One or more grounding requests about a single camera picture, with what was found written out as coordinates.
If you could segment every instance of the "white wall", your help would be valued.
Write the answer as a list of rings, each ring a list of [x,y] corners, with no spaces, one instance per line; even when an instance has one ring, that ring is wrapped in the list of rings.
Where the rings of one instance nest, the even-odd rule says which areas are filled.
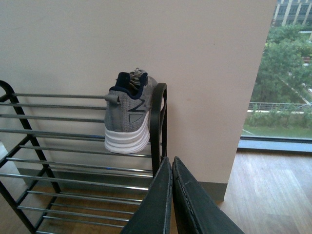
[[[1,1],[0,78],[20,93],[104,95],[143,68],[168,85],[170,159],[227,183],[275,2]]]

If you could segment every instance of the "white sole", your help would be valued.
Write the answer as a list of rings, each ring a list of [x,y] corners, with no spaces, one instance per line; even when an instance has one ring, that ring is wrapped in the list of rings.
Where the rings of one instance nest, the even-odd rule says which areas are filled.
[[[149,112],[146,114],[142,126],[130,133],[114,132],[105,127],[105,148],[118,154],[133,154],[142,151],[150,139],[148,121]]]

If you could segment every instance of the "railing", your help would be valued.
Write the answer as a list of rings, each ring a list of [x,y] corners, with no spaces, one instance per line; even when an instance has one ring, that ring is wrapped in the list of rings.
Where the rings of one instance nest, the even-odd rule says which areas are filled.
[[[272,111],[272,110],[288,110],[292,109],[294,111],[303,111],[304,108],[312,108],[312,104],[302,104],[302,103],[269,103],[269,102],[250,102],[248,110],[256,111]]]

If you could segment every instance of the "gray sneaker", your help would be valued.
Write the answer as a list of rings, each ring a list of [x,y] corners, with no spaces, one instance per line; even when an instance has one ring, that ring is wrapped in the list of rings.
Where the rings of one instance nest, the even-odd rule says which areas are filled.
[[[149,115],[157,82],[144,70],[121,72],[116,85],[104,97],[105,148],[114,153],[131,154],[145,148],[149,139]]]

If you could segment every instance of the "tree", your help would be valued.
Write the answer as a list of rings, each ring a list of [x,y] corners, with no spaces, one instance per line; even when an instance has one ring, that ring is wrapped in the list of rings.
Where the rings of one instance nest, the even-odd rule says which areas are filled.
[[[304,65],[302,59],[312,54],[312,44],[303,39],[302,29],[298,25],[270,29],[251,101],[299,102],[292,88],[312,87],[312,65]]]

